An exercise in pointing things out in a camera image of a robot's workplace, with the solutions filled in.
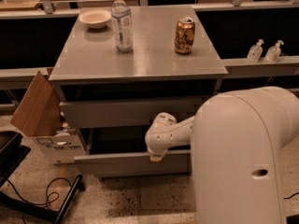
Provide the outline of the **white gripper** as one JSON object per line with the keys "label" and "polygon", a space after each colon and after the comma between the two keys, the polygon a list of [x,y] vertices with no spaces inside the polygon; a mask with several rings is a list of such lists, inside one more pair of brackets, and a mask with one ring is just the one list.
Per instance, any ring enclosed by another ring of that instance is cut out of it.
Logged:
{"label": "white gripper", "polygon": [[148,153],[150,154],[149,159],[151,162],[159,162],[163,160],[163,157],[166,155],[166,148],[148,148]]}

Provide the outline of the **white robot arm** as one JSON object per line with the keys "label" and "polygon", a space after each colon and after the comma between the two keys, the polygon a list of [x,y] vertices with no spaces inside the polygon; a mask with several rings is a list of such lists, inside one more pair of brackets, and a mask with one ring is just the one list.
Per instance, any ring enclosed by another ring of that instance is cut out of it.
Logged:
{"label": "white robot arm", "polygon": [[299,132],[299,99],[279,87],[228,91],[182,122],[157,115],[145,136],[152,161],[191,147],[197,224],[287,224],[279,153]]}

